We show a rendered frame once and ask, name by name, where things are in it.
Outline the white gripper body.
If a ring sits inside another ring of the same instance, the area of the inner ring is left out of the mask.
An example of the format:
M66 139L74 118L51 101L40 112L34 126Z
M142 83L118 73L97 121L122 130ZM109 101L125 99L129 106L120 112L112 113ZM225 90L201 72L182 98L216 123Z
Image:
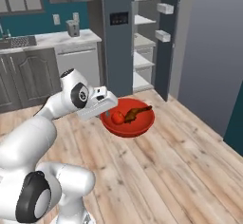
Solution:
M82 121L88 121L93 117L99 117L103 112L108 111L118 105L118 98L110 91L107 92L107 95L98 100L93 98L90 106L86 106L84 109L81 109L77 112L77 115L81 118Z

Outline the red tomato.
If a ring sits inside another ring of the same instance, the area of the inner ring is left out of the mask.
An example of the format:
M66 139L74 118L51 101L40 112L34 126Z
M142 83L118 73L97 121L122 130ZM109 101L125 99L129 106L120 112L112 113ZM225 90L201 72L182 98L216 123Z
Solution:
M124 123L124 115L121 111L116 111L111 116L111 121L116 125L121 125Z

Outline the brown chicken drumstick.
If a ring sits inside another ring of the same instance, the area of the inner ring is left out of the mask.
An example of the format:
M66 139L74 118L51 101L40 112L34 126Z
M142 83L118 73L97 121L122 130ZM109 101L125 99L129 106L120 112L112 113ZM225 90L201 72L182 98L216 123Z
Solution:
M124 122L125 123L131 123L132 121L134 121L137 118L137 115L139 113L149 111L151 109L152 109L151 105L145 106L145 107L142 107L142 108L132 108L126 113L126 115L124 117Z

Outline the red bowl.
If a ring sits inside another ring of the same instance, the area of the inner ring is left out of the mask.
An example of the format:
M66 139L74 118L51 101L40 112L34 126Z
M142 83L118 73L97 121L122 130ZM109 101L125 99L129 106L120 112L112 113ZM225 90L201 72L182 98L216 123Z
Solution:
M153 109L139 113L137 118L131 123L123 123L116 125L111 121L111 116L116 111L121 111L125 116L126 113L132 108L142 108L149 106L148 104L132 99L120 98L116 107L109 109L110 116L107 118L105 113L101 114L101 121L104 127L112 134L123 138L134 138L145 133L154 123L155 114Z

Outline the closed fridge door with panel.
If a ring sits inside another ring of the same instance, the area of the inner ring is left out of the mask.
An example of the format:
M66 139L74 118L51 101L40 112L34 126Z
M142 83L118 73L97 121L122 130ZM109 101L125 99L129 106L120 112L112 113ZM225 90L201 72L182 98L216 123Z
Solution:
M107 86L117 96L132 93L132 2L103 0Z

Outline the open fridge door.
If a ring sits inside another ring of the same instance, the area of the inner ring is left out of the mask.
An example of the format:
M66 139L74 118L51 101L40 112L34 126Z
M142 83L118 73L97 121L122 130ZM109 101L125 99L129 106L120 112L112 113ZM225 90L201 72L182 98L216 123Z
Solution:
M157 39L157 59L155 70L155 90L165 100L168 100L169 85L172 71L172 59L177 31L179 0L159 0L159 3L166 3L174 7L174 13L170 15L159 12L159 28L171 35L171 41L163 43Z

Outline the dark grey fridge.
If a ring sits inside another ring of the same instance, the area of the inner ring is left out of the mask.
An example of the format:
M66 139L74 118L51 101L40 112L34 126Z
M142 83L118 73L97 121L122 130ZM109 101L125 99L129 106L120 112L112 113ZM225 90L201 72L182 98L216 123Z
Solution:
M155 32L159 28L158 2L159 0L134 0L132 2L132 93L150 88L155 89L158 42Z

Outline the white fridge door bin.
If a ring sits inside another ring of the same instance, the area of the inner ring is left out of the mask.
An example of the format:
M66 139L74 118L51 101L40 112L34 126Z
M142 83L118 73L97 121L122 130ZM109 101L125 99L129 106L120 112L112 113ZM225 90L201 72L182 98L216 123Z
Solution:
M174 7L166 3L157 3L157 11L162 14L170 15L174 13Z
M163 30L157 30L155 32L156 38L163 43L168 43L171 41L171 35Z

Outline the white dishwasher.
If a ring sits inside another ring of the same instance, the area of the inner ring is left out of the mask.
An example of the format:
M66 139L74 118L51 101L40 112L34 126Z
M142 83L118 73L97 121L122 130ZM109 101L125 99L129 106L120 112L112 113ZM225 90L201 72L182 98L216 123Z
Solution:
M100 85L100 71L96 44L76 44L56 47L59 74L77 69L92 86Z

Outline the grey lower cupboards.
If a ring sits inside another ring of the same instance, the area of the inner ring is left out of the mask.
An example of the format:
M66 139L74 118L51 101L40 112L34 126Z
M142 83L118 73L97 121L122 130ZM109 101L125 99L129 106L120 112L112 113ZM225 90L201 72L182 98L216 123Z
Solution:
M60 91L53 47L0 53L0 114L43 104Z

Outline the grey toaster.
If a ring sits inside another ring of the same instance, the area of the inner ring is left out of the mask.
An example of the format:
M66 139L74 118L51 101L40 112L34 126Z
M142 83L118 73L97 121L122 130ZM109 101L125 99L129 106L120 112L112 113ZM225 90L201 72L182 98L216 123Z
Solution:
M66 29L70 37L78 37L80 35L80 25L78 21L67 20Z

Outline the grey sink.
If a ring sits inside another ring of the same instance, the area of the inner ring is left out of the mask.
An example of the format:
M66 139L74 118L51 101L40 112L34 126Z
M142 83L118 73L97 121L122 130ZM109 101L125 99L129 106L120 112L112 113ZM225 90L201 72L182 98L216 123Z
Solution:
M19 36L19 37L9 37L0 40L0 49L9 49L17 47L31 47L36 46L36 38L34 35L29 36Z

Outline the grey tap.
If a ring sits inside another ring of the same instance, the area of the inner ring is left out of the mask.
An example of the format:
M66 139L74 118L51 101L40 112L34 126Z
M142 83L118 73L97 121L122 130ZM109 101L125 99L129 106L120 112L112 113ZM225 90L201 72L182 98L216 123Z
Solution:
M11 37L10 32L9 32L8 29L7 29L6 32L3 30L1 23L0 23L0 33L2 34L2 39L3 40L7 40L7 39L9 39Z

